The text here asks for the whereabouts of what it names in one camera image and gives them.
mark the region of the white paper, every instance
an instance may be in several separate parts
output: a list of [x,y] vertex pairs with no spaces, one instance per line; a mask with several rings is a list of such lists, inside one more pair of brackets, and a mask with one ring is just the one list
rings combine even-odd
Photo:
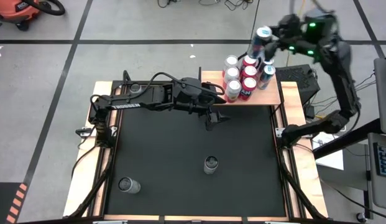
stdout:
[[[323,144],[330,142],[338,136],[332,134],[326,134],[324,132],[319,133],[315,138],[312,139],[313,149],[322,146]],[[316,163],[322,166],[331,167],[334,169],[343,170],[343,153],[342,150],[334,152],[328,156],[324,156],[316,160]]]

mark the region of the gray floor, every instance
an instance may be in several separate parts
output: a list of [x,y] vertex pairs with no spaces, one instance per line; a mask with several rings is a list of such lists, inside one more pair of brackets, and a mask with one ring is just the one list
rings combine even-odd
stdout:
[[[225,56],[245,52],[247,45],[242,43],[249,39],[257,4],[254,1],[246,10],[229,11],[224,1],[204,7],[198,0],[181,0],[165,9],[150,0],[62,2],[66,15],[42,14],[28,32],[18,31],[11,24],[0,28],[0,39],[4,40],[0,42],[0,182],[23,182],[34,150],[39,148],[37,142],[44,141],[19,222],[62,217],[80,141],[74,130],[85,123],[88,99],[96,81],[120,79],[124,69],[132,79],[140,80],[148,80],[159,71],[181,78],[197,77],[199,66],[203,70],[220,70]],[[359,2],[376,38],[386,40],[386,0]],[[353,0],[320,3],[336,10],[345,39],[362,41],[352,45],[351,66],[354,79],[361,82],[373,72],[372,61],[378,57],[373,44],[378,42],[371,41]],[[296,2],[296,11],[301,4]],[[312,7],[306,1],[303,12]],[[86,22],[85,9],[89,9]],[[276,24],[287,13],[285,0],[260,0],[255,26]],[[53,41],[42,44],[34,40]],[[183,44],[164,44],[160,40],[181,40]],[[227,44],[233,40],[241,44]],[[382,45],[382,50],[386,55],[386,45]],[[276,66],[285,66],[287,53],[279,52],[275,60]],[[288,61],[289,65],[303,63],[311,63],[310,58],[292,55]],[[328,75],[318,64],[313,67],[321,86],[315,101],[333,96]],[[60,84],[65,81],[64,86],[58,85],[59,80]],[[51,119],[47,115],[57,87],[63,89]],[[375,85],[360,91],[359,96],[362,116],[358,126],[378,117]],[[336,108],[337,103],[319,114],[326,115]],[[48,128],[47,137],[39,138],[43,127]],[[362,192],[336,187],[363,202]],[[355,214],[362,211],[325,185],[323,192],[329,216],[336,220],[354,222]],[[371,223],[386,221],[375,216]]]

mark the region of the vacuum hose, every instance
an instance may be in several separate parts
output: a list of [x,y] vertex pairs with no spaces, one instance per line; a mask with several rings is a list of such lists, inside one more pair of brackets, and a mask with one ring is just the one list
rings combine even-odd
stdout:
[[34,0],[22,0],[22,1],[27,3],[28,5],[30,5],[32,7],[40,10],[40,11],[42,11],[42,12],[45,12],[45,13],[53,15],[53,16],[61,16],[66,12],[63,4],[61,4],[58,0],[48,0],[48,1],[52,2],[53,4],[55,4],[58,7],[58,10],[51,10],[43,5],[35,3]]

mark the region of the wheel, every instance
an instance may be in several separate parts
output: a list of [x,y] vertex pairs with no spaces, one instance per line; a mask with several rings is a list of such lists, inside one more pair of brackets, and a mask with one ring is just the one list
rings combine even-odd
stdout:
[[47,9],[52,9],[52,6],[49,4],[49,2],[42,1],[39,2],[39,4]]
[[16,27],[21,31],[29,30],[29,23],[27,21],[22,21],[19,24],[16,24]]
[[360,223],[365,223],[365,222],[367,221],[367,218],[365,217],[364,212],[357,213],[357,214],[356,214],[356,219],[357,219],[357,221],[359,221]]

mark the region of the black table surface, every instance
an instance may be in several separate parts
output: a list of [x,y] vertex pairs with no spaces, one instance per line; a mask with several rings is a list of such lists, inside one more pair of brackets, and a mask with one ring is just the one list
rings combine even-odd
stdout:
[[[285,217],[269,107],[218,109],[232,120],[213,131],[197,114],[125,110],[105,214]],[[207,156],[219,160],[213,175]],[[123,177],[141,191],[121,192]]]

